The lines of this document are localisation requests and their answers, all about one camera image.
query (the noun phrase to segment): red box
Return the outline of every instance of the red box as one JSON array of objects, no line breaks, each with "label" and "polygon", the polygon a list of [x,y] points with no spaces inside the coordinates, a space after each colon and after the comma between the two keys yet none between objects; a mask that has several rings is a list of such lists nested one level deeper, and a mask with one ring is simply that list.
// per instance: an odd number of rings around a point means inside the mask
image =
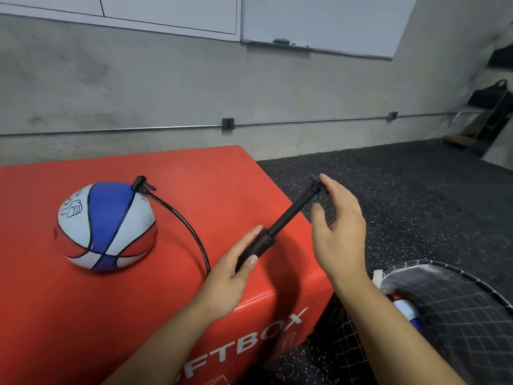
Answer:
[{"label": "red box", "polygon": [[[189,220],[212,265],[290,205],[238,146],[0,168],[3,383],[99,383],[200,289],[205,271],[196,242],[156,203],[157,244],[132,267],[99,275],[60,253],[54,238],[61,203],[91,183],[132,183],[137,175]],[[233,382],[312,331],[333,290],[314,259],[310,224],[299,214],[277,240],[238,308],[198,341],[180,383]]]}]

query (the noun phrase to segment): mesh hamper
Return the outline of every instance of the mesh hamper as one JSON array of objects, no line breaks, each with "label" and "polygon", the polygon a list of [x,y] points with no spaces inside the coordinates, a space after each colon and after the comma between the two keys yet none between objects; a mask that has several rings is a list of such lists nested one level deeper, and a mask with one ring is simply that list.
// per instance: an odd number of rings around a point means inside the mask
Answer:
[{"label": "mesh hamper", "polygon": [[[469,385],[513,383],[513,307],[484,282],[445,263],[420,260],[387,269],[381,290],[414,304],[423,336]],[[340,378],[376,383],[345,310],[338,326]]]}]

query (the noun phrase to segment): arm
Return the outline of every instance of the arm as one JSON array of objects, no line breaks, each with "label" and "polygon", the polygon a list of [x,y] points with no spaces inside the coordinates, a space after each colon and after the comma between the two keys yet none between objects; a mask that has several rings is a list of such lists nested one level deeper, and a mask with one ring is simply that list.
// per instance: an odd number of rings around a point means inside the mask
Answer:
[{"label": "arm", "polygon": [[237,274],[235,265],[240,253],[261,229],[262,226],[258,226],[240,239],[215,265],[198,295],[103,384],[174,383],[195,343],[209,325],[229,315],[239,304],[258,257],[249,257]]},{"label": "arm", "polygon": [[321,174],[337,211],[328,227],[324,210],[312,207],[313,250],[351,316],[380,385],[464,385],[401,312],[372,283],[365,269],[365,220],[346,188]]}]

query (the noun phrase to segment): black rubber floor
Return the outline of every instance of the black rubber floor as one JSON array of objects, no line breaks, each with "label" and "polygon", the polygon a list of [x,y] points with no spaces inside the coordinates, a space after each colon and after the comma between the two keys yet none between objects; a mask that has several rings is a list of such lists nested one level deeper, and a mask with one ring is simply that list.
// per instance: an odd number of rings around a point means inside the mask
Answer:
[{"label": "black rubber floor", "polygon": [[[513,172],[438,140],[399,143],[260,161],[291,200],[310,174],[325,173],[351,190],[367,220],[367,268],[414,259],[457,266],[513,302]],[[333,221],[335,209],[318,197]],[[310,206],[303,210],[309,219]],[[328,309],[306,343],[264,369],[260,382],[337,383],[326,340]]]}]

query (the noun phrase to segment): blue and white basketball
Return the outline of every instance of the blue and white basketball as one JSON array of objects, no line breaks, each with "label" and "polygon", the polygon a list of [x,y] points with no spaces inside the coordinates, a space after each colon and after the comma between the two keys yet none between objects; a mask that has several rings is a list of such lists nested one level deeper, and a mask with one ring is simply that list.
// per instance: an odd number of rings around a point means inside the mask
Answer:
[{"label": "blue and white basketball", "polygon": [[157,238],[148,198],[119,182],[97,182],[68,198],[57,215],[61,249],[75,265],[109,272],[146,255]]}]

